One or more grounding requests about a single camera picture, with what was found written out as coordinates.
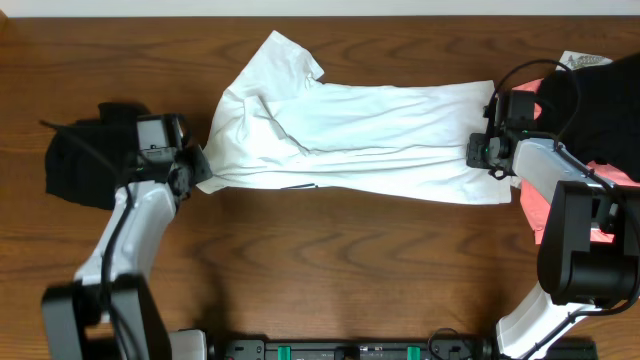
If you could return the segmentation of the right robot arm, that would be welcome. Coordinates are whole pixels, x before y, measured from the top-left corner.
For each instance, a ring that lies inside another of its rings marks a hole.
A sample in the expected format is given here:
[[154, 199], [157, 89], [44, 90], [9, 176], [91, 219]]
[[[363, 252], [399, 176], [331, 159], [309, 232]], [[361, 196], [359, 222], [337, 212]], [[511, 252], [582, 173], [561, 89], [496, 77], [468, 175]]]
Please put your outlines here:
[[549, 202], [534, 288], [495, 327], [491, 359], [543, 359], [587, 317], [639, 299], [639, 191], [596, 175], [564, 145], [531, 132], [473, 133], [466, 163], [496, 179], [517, 175]]

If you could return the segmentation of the white t-shirt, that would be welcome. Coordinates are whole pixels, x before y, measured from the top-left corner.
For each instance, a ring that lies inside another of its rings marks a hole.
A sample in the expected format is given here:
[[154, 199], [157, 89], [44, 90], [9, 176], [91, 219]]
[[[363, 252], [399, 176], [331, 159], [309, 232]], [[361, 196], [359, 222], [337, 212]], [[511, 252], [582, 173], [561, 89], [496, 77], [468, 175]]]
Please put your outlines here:
[[217, 105], [200, 189], [341, 187], [464, 205], [511, 199], [465, 160], [494, 85], [326, 83], [311, 53], [273, 32]]

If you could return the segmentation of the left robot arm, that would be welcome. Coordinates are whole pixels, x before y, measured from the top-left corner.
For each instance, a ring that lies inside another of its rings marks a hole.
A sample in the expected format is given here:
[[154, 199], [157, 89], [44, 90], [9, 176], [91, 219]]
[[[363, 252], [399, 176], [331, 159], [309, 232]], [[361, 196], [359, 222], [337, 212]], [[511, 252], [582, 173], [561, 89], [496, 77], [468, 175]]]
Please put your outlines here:
[[170, 332], [148, 278], [159, 244], [196, 183], [211, 178], [198, 145], [149, 148], [116, 190], [115, 207], [94, 251], [73, 280], [41, 301], [54, 359], [205, 359], [206, 335]]

